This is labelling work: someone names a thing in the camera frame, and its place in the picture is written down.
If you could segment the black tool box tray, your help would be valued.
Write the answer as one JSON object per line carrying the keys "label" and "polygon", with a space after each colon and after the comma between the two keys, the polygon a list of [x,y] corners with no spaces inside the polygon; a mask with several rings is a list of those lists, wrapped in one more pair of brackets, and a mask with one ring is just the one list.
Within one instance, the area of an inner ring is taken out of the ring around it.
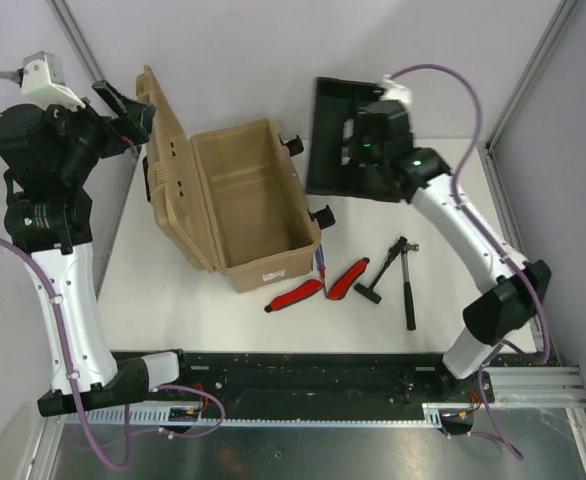
{"label": "black tool box tray", "polygon": [[312,121],[306,191],[315,195],[401,201],[402,188],[390,165],[345,165],[345,121],[359,108],[380,99],[381,89],[367,82],[318,77]]}

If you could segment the tan plastic tool box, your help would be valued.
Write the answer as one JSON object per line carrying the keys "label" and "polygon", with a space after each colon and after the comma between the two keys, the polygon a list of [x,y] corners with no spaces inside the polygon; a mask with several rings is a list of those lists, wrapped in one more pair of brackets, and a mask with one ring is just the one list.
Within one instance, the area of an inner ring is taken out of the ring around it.
{"label": "tan plastic tool box", "polygon": [[239,293],[311,272],[321,229],[276,121],[187,135],[150,67],[138,100],[155,106],[146,145],[150,203],[162,233],[196,269],[228,277]]}

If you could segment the black rubber mallet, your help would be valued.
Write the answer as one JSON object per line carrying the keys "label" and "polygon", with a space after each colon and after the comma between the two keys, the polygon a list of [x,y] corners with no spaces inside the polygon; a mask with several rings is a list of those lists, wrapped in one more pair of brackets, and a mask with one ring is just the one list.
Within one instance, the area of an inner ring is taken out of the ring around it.
{"label": "black rubber mallet", "polygon": [[376,287],[381,278],[384,276],[388,268],[397,259],[397,257],[404,251],[408,239],[405,236],[400,236],[399,239],[387,250],[386,256],[380,268],[377,270],[376,275],[368,285],[357,283],[354,289],[357,293],[362,295],[367,300],[374,304],[381,302],[381,295],[376,292]]}

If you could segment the black handled claw hammer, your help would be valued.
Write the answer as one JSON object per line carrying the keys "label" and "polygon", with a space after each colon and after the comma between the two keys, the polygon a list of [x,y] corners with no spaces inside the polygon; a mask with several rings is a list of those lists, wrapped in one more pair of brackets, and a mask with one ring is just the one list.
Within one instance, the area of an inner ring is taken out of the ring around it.
{"label": "black handled claw hammer", "polygon": [[403,290],[404,290],[404,308],[405,308],[406,328],[408,331],[415,331],[416,330],[415,307],[414,307],[412,284],[411,284],[411,279],[410,279],[410,269],[409,269],[408,256],[409,256],[410,252],[418,252],[418,251],[419,251],[418,244],[407,243],[403,247],[403,251],[401,253]]}

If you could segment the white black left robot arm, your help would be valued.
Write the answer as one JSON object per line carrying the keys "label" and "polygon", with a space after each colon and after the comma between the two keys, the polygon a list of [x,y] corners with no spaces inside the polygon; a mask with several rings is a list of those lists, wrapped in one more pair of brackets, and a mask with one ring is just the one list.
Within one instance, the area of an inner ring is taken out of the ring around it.
{"label": "white black left robot arm", "polygon": [[0,113],[4,226],[37,291],[52,359],[50,390],[37,402],[43,417],[142,402],[157,387],[180,400],[194,387],[174,351],[117,361],[106,344],[84,184],[99,160],[150,140],[156,109],[105,80],[92,88],[112,116],[51,94]]}

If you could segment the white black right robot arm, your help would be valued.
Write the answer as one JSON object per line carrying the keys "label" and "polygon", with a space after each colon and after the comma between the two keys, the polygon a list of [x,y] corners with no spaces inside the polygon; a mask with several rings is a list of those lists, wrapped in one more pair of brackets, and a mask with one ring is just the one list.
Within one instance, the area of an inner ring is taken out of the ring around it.
{"label": "white black right robot arm", "polygon": [[531,262],[495,233],[460,190],[439,153],[414,143],[408,111],[397,100],[357,110],[347,143],[352,162],[372,167],[399,200],[431,222],[469,271],[480,295],[464,308],[464,328],[443,355],[436,393],[457,401],[470,378],[513,331],[542,317],[551,272]]}

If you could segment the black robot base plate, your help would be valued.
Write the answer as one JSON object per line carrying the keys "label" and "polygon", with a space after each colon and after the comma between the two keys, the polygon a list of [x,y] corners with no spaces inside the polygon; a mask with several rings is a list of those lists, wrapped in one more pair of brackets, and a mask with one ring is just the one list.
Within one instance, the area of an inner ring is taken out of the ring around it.
{"label": "black robot base plate", "polygon": [[175,353],[177,384],[201,385],[224,400],[249,391],[388,393],[410,403],[464,401],[471,392],[492,394],[486,371],[459,380],[437,353]]}

